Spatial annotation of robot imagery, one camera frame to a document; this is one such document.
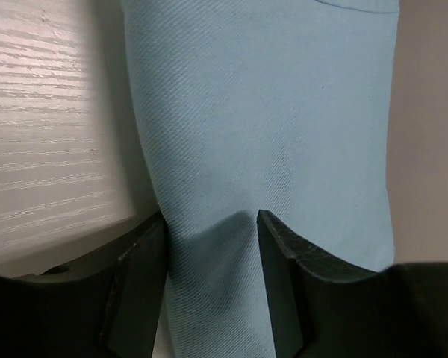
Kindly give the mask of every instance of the white wooden panel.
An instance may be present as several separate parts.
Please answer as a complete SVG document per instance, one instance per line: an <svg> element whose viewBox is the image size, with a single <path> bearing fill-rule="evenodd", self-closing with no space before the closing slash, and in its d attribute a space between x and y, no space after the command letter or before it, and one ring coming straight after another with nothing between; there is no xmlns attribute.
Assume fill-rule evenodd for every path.
<svg viewBox="0 0 448 358"><path fill-rule="evenodd" d="M118 0L0 0L0 274L156 211L126 71Z"/></svg>

